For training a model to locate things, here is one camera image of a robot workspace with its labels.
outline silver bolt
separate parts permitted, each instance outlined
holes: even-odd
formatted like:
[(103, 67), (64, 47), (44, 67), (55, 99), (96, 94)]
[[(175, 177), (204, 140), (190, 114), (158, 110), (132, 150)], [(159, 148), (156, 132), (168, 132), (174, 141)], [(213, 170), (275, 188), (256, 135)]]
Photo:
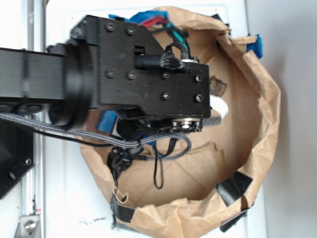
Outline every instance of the silver bolt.
[(203, 100), (203, 96), (201, 94), (198, 94), (196, 97), (196, 102), (201, 102)]
[(32, 119), (32, 115), (31, 115), (31, 114), (25, 114), (24, 117), (25, 117), (26, 119)]
[(24, 225), (24, 228), (29, 235), (35, 230), (35, 227), (36, 227), (36, 223), (31, 220), (27, 221)]
[(31, 165), (31, 164), (32, 164), (32, 160), (31, 160), (31, 159), (27, 159), (27, 160), (25, 161), (25, 163), (26, 163), (27, 165)]

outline metal bracket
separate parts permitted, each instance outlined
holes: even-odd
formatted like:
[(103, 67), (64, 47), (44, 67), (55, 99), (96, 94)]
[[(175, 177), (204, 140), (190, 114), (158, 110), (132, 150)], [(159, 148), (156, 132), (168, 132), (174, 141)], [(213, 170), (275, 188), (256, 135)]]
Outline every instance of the metal bracket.
[(39, 215), (20, 217), (14, 238), (41, 238), (41, 220)]

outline white surface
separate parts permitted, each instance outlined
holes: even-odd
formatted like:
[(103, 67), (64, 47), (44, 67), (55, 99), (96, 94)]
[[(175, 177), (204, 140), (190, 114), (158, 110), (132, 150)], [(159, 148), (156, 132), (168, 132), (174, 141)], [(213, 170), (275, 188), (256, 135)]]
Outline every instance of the white surface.
[[(177, 5), (161, 1), (160, 5)], [(236, 36), (247, 35), (244, 1), (182, 1), (178, 5), (193, 11), (212, 15), (215, 10), (220, 16), (235, 25)], [(108, 13), (130, 17), (138, 11), (156, 7), (147, 1), (125, 3), (124, 8), (115, 2), (91, 0), (51, 0), (47, 11), (47, 45), (64, 42), (70, 29), (85, 15), (107, 17)], [(47, 238), (67, 237), (146, 237), (144, 235), (115, 228), (111, 229), (112, 212), (87, 168), (79, 150), (72, 142), (45, 139), (45, 226)], [(248, 217), (240, 220), (227, 233), (219, 229), (203, 237), (213, 238), (265, 238), (266, 223), (264, 195), (261, 190), (255, 206)]]
[(233, 37), (248, 35), (244, 0), (161, 0), (153, 1), (104, 1), (104, 0), (50, 0), (47, 10), (47, 45), (62, 42), (69, 37), (69, 30), (86, 14), (107, 17), (109, 13), (131, 17), (139, 11), (158, 6), (172, 5), (205, 15), (218, 13), (225, 23), (230, 23)]
[[(0, 48), (21, 46), (21, 0), (0, 2)], [(0, 200), (0, 237), (11, 238), (21, 215), (21, 182)]]
[(248, 0), (263, 64), (282, 92), (275, 161), (264, 183), (270, 238), (317, 235), (317, 1)]

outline white wall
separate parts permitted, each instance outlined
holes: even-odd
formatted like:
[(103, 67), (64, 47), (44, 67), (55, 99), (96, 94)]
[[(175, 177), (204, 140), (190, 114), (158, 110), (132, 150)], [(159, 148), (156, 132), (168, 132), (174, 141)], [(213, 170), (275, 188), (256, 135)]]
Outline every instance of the white wall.
[(264, 183), (270, 238), (317, 236), (317, 1), (246, 0), (251, 34), (282, 92), (275, 161)]

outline black cylindrical joint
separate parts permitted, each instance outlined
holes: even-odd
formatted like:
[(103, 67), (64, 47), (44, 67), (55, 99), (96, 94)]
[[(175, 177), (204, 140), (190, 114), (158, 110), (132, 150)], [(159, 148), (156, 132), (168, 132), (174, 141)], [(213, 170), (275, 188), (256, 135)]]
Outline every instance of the black cylindrical joint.
[(138, 69), (160, 68), (161, 55), (134, 56), (134, 66)]

